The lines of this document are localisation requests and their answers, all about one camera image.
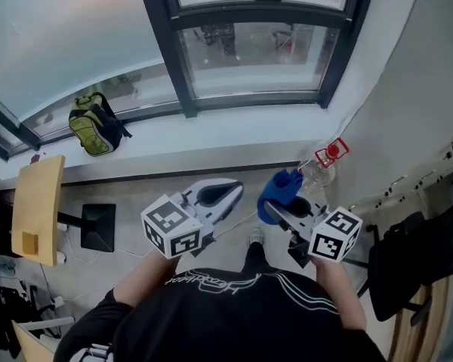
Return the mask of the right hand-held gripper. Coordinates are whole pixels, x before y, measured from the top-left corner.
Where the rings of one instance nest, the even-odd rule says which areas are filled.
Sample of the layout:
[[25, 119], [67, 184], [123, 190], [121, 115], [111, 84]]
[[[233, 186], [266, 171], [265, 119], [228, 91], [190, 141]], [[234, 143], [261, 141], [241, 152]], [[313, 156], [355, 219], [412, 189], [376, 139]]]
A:
[[265, 201], [264, 208], [284, 231], [299, 232], [292, 235], [288, 254], [300, 267], [313, 258], [340, 262], [353, 248], [362, 227], [362, 219], [350, 211], [338, 207], [326, 215], [326, 205], [302, 197], [289, 205]]

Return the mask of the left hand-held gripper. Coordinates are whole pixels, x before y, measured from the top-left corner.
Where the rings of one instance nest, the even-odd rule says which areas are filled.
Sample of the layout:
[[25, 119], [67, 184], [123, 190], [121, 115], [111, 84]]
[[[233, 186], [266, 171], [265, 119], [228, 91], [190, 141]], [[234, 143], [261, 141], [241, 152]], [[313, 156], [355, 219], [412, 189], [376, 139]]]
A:
[[206, 219], [188, 203], [162, 195], [140, 214], [144, 234], [166, 259], [201, 250], [211, 242], [203, 239], [213, 234], [213, 224], [231, 213], [243, 189], [242, 182], [227, 178], [193, 183], [182, 195], [190, 203], [198, 203]]

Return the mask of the blue cloth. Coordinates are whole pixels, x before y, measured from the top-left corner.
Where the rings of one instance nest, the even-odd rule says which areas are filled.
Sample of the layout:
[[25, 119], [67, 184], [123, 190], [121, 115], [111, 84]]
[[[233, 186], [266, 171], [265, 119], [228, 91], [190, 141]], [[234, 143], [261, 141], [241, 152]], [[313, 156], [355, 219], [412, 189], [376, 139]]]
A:
[[264, 203], [276, 201], [282, 206], [289, 205], [300, 190], [303, 181], [304, 176], [298, 169], [291, 172], [283, 169], [277, 172], [267, 182], [257, 200], [257, 215], [260, 220], [268, 225], [275, 225], [276, 221], [268, 214]]

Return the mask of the clear window glass pane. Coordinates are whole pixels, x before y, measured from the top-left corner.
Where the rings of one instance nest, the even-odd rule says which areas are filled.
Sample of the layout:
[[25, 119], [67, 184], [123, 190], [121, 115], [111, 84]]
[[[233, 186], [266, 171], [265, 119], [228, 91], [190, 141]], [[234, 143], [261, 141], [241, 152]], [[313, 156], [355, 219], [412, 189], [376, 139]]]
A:
[[299, 23], [219, 23], [179, 31], [197, 97], [318, 91], [338, 29]]

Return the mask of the person's left forearm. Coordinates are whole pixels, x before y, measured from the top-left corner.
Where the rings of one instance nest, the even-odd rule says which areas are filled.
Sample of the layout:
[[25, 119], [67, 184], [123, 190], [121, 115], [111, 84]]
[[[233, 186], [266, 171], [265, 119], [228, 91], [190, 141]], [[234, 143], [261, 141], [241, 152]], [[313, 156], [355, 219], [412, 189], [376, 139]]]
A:
[[125, 316], [170, 280], [180, 259], [166, 259], [152, 250], [133, 270], [114, 287], [112, 294], [118, 312]]

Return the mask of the person's right forearm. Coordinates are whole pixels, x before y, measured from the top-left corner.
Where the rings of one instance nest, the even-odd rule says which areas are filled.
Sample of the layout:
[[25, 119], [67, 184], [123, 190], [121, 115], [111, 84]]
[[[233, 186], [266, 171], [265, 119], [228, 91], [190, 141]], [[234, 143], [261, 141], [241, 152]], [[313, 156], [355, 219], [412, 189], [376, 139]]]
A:
[[367, 329], [365, 312], [344, 266], [339, 262], [312, 258], [316, 267], [316, 282], [331, 297], [341, 317], [343, 327], [348, 330]]

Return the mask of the clear bag with red print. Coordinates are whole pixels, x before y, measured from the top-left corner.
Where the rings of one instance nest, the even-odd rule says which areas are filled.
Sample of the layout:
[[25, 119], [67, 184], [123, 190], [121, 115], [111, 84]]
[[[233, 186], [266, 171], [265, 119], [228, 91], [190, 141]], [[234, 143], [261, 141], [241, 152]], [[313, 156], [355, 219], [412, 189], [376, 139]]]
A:
[[329, 144], [321, 143], [297, 167], [303, 175], [302, 187], [307, 194], [314, 194], [329, 186], [339, 172], [339, 162], [350, 152], [348, 145], [340, 138]]

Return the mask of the white windowsill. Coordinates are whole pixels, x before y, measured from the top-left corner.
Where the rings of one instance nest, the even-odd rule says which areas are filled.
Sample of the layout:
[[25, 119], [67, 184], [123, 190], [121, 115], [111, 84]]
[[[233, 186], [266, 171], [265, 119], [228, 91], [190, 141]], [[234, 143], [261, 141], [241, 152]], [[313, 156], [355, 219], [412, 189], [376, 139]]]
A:
[[112, 154], [92, 158], [76, 139], [41, 148], [63, 155], [63, 181], [113, 179], [299, 161], [309, 145], [335, 138], [351, 114], [346, 106], [265, 106], [208, 111], [195, 118], [171, 115], [135, 122], [131, 139]]

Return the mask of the person's black trousers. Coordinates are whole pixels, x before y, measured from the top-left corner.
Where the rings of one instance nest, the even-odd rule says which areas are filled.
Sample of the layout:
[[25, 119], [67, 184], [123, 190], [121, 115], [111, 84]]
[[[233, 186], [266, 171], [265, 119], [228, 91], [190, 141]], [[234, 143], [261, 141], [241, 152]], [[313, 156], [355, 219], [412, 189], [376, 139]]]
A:
[[273, 268], [267, 262], [263, 244], [259, 241], [252, 241], [248, 247], [245, 257], [245, 264], [242, 268], [242, 273], [266, 273]]

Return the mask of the black office chair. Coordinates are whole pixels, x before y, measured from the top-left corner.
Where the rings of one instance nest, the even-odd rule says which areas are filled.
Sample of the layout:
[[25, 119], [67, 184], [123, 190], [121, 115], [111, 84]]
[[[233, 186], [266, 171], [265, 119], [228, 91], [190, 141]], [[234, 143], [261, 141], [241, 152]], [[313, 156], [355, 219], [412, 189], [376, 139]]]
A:
[[359, 245], [364, 253], [351, 263], [367, 277], [358, 295], [369, 295], [378, 321], [408, 309], [415, 326], [432, 304], [431, 296], [412, 301], [419, 289], [453, 276], [453, 177], [360, 210], [368, 219]]

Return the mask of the person's black printed t-shirt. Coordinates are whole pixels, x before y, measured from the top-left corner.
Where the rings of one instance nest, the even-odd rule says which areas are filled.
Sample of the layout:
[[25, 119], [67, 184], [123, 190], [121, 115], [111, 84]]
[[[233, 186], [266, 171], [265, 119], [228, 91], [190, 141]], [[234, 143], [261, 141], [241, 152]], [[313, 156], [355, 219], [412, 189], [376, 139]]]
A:
[[138, 306], [112, 293], [60, 341], [54, 362], [92, 345], [114, 362], [385, 362], [362, 330], [345, 329], [330, 296], [289, 271], [185, 271]]

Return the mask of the green and black backpack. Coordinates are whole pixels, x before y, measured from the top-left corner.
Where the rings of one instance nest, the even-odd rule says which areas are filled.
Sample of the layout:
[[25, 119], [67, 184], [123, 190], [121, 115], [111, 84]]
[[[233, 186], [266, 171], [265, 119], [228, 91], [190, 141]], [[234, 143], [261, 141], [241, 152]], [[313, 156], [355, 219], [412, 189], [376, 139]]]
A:
[[69, 128], [91, 157], [112, 153], [123, 137], [132, 138], [101, 92], [74, 99]]

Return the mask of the black table pedestal base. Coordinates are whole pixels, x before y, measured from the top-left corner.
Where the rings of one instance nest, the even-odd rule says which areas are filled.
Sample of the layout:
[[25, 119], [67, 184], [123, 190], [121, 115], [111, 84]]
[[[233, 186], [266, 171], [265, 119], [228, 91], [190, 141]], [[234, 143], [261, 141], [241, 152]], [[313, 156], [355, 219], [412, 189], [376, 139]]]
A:
[[81, 217], [59, 212], [57, 221], [80, 229], [82, 248], [104, 253], [115, 250], [115, 204], [84, 204]]

